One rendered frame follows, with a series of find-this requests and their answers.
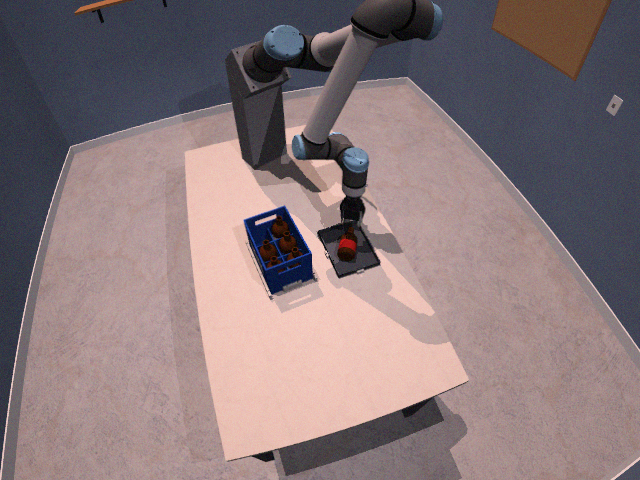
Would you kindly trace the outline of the grey metal rail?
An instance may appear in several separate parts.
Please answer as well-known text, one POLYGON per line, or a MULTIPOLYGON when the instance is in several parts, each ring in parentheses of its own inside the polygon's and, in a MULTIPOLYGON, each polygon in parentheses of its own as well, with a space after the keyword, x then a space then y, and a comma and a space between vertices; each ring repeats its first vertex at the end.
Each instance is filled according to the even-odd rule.
MULTIPOLYGON (((272 295, 271 295, 271 293, 270 293, 270 291, 269 291, 269 288, 268 288, 268 286, 267 286, 267 284, 266 284, 266 282, 265 282, 265 279, 264 279, 264 277, 263 277, 263 275, 262 275, 262 273, 261 273, 261 270, 260 270, 260 268, 259 268, 259 266, 258 266, 258 263, 257 263, 257 261, 256 261, 256 259, 255 259, 255 256, 254 256, 253 252, 252 252, 252 249, 251 249, 251 247, 250 247, 250 245, 249 245, 249 242, 248 242, 248 240, 247 240, 247 239, 246 239, 245 241, 246 241, 246 243, 248 244, 247 246, 248 246, 248 249, 249 249, 249 251, 250 251, 250 253, 251 253, 251 256, 254 258, 254 259, 253 259, 253 258, 252 258, 252 259, 253 259, 254 264, 255 264, 255 266, 256 266, 256 268, 257 268, 257 271, 258 271, 258 273, 259 273, 259 275, 260 275, 260 278, 261 278, 261 280, 262 280, 262 282, 263 282, 263 285, 264 285, 264 287, 266 286, 266 287, 265 287, 265 289, 266 289, 266 291, 267 291, 267 294, 268 294, 269 298, 270 298, 270 299, 272 299, 272 295)), ((325 251, 325 255, 326 255, 326 257, 327 257, 327 258, 329 258, 329 255, 328 255, 327 251, 325 251)), ((315 282, 317 282, 317 276, 316 276, 316 274, 315 274, 315 272, 314 272, 313 268, 312 268, 312 271, 313 271, 313 279, 315 280, 315 282)), ((361 269, 361 270, 358 270, 358 271, 357 271, 357 274, 360 274, 360 273, 363 273, 363 272, 364 272, 364 269, 361 269)), ((296 282, 294 282, 294 283, 291 283, 291 284, 289 284, 289 285, 283 286, 283 291, 284 291, 284 292, 286 292, 286 291, 292 290, 292 289, 294 289, 294 288, 297 288, 297 287, 299 287, 299 286, 302 286, 302 281, 301 281, 301 280, 296 281, 296 282)))

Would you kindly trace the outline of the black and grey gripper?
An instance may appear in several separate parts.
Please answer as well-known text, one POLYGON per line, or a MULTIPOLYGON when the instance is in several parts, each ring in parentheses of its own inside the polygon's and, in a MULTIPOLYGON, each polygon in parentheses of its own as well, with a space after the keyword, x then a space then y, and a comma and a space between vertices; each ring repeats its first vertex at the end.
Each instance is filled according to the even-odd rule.
POLYGON ((351 197, 351 198, 350 198, 350 196, 347 196, 347 195, 345 195, 345 196, 346 197, 344 197, 344 200, 342 200, 342 202, 340 204, 340 211, 341 211, 340 216, 341 216, 341 222, 342 222, 341 224, 344 225, 345 219, 355 220, 355 221, 357 221, 357 225, 358 225, 358 228, 359 228, 360 225, 361 225, 361 222, 363 220, 363 216, 365 214, 365 206, 364 206, 363 200, 361 199, 361 196, 359 196, 359 197, 351 197), (347 206, 347 197, 348 197, 348 201, 352 202, 352 209, 351 209, 351 202, 348 202, 348 206, 347 206), (361 206, 361 204, 362 204, 362 206, 361 206), (355 208, 356 205, 357 205, 357 209, 355 208), (361 209, 361 212, 360 212, 360 209, 361 209), (359 219, 359 216, 360 216, 360 219, 359 219))

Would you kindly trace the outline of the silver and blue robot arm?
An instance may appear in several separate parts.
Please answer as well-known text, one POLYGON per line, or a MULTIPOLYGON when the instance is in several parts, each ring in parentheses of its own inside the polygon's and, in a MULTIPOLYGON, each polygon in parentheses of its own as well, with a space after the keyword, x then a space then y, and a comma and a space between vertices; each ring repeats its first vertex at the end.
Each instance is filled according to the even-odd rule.
POLYGON ((366 0, 350 22, 315 36, 277 26, 248 48, 242 63, 246 74, 260 83, 278 78, 283 67, 331 71, 301 135, 292 139, 292 152, 298 160, 335 160, 342 169, 343 193, 359 197, 368 187, 368 154, 344 134, 330 132, 375 48, 414 38, 432 40, 441 30, 443 14, 427 0, 366 0))

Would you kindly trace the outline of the dark blue plastic crate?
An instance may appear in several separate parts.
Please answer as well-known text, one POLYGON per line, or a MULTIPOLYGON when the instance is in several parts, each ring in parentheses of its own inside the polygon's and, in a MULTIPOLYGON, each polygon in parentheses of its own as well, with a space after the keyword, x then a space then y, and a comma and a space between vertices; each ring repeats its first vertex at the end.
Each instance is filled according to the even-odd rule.
POLYGON ((271 295, 282 291, 283 286, 289 285, 296 281, 301 280, 303 283, 313 279, 312 253, 308 245, 306 244, 304 238, 302 237, 299 229, 297 228, 295 222, 293 221, 290 213, 277 212, 277 213, 266 214, 254 220, 246 228, 247 228, 246 232, 248 235, 249 243, 251 244, 249 245, 252 248, 252 252, 258 263, 261 273, 263 274, 263 276, 266 275, 264 276, 264 279, 266 281, 266 284, 268 285, 271 295), (255 225, 256 221, 259 221, 261 219, 264 219, 273 215, 281 216, 282 221, 285 221, 288 224, 290 236, 293 236, 296 239, 297 247, 299 251, 302 252, 304 255, 288 261, 287 261, 287 257, 290 253, 283 256, 281 255, 280 249, 279 249, 279 241, 281 238, 274 240, 272 237, 272 231, 271 231, 271 227, 273 223, 276 222, 276 219, 272 219, 272 220, 260 223, 258 225, 255 225), (271 242, 268 237, 267 229, 270 232, 271 238, 273 239, 271 242), (267 265, 270 262, 270 260, 263 263, 263 260, 259 254, 259 250, 263 245, 264 240, 269 240, 269 243, 275 246, 278 254, 277 259, 282 261, 283 263, 267 268, 267 265), (299 262, 301 262, 301 265, 288 269, 288 266, 294 265, 299 262), (283 268, 285 268, 286 271, 278 273, 278 270, 283 268))

